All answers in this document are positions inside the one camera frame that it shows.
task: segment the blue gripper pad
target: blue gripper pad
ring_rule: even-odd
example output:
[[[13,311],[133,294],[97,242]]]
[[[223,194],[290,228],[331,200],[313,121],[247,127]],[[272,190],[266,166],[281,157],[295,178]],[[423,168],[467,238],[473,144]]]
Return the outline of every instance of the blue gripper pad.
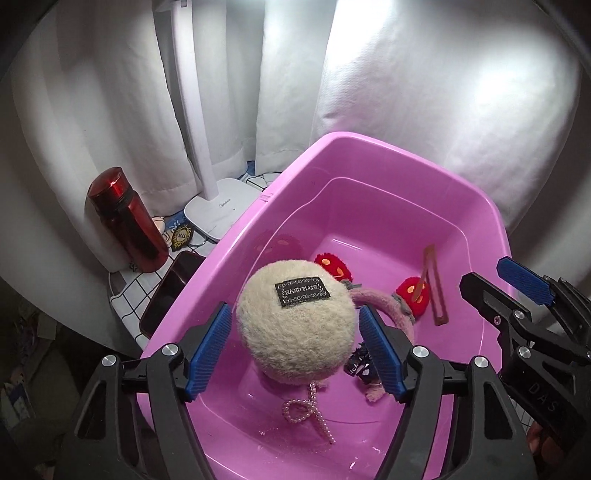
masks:
[[[193,327],[204,333],[203,340],[189,363],[188,383],[185,392],[190,401],[204,392],[213,369],[222,353],[222,349],[232,329],[232,309],[230,305],[223,306],[214,313],[207,324]]]
[[[538,305],[549,306],[554,301],[550,285],[531,270],[510,257],[503,257],[496,265],[499,278],[505,280]]]
[[[382,325],[386,328],[382,319],[375,318],[368,306],[359,309],[359,331],[384,390],[400,401],[407,391],[403,383],[402,362],[386,338]]]

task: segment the pink plastic basin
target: pink plastic basin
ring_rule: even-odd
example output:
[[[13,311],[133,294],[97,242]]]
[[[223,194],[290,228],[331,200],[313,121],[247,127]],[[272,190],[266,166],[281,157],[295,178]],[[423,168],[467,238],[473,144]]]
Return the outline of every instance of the pink plastic basin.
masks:
[[[351,133],[326,135],[267,188],[219,242],[174,303],[144,357],[205,322],[215,305],[234,305],[245,281],[284,259],[331,252],[355,283],[391,293],[421,273],[423,249],[435,244],[448,325],[431,309],[415,326],[417,343],[440,358],[487,356],[500,367],[496,330],[459,292],[476,271],[508,293],[496,262],[509,255],[499,212],[479,189],[399,148]],[[288,424],[281,407],[306,398],[303,388],[261,375],[241,345],[235,323],[207,391],[188,404],[195,431],[219,480],[373,479],[402,406],[386,396],[369,404],[358,379],[338,372],[320,391],[319,409],[336,439],[330,446],[313,420]],[[452,398],[445,397],[425,478],[440,474]],[[145,395],[140,405],[150,416]]]

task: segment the lamp base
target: lamp base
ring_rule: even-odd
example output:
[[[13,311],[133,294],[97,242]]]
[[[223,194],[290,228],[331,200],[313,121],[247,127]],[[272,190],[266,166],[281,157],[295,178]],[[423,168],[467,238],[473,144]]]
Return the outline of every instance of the lamp base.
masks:
[[[204,235],[219,242],[240,215],[261,194],[259,190],[236,179],[221,179],[219,195],[213,200],[197,196],[184,208],[185,217]]]

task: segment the embroidered patch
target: embroidered patch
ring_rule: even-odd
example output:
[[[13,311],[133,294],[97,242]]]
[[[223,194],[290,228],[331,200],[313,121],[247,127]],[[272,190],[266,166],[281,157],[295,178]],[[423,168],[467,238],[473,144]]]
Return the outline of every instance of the embroidered patch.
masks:
[[[190,226],[188,226],[186,223],[184,225],[179,225],[174,231],[173,239],[171,241],[173,252],[176,252],[187,245],[191,241],[192,237],[193,229]]]
[[[305,301],[329,299],[330,293],[320,277],[292,278],[275,284],[281,307],[290,307]]]

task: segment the pearl string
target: pearl string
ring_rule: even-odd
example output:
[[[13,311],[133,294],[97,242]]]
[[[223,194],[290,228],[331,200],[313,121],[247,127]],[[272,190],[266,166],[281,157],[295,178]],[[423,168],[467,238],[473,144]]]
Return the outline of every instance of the pearl string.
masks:
[[[326,420],[322,416],[322,413],[320,413],[320,411],[318,410],[317,398],[316,398],[316,383],[312,382],[308,386],[308,389],[309,389],[309,395],[310,395],[309,400],[293,399],[293,400],[287,400],[286,402],[284,402],[283,416],[285,417],[285,419],[289,423],[301,423],[302,421],[304,421],[304,420],[310,418],[312,415],[314,415],[316,417],[316,420],[318,420],[318,424],[320,425],[322,432],[328,438],[329,443],[333,444],[335,442],[335,439],[332,436],[332,434],[330,433],[330,430],[329,430],[328,426],[326,425]],[[304,409],[306,411],[299,417],[292,417],[290,414],[290,408],[292,405],[304,407]]]

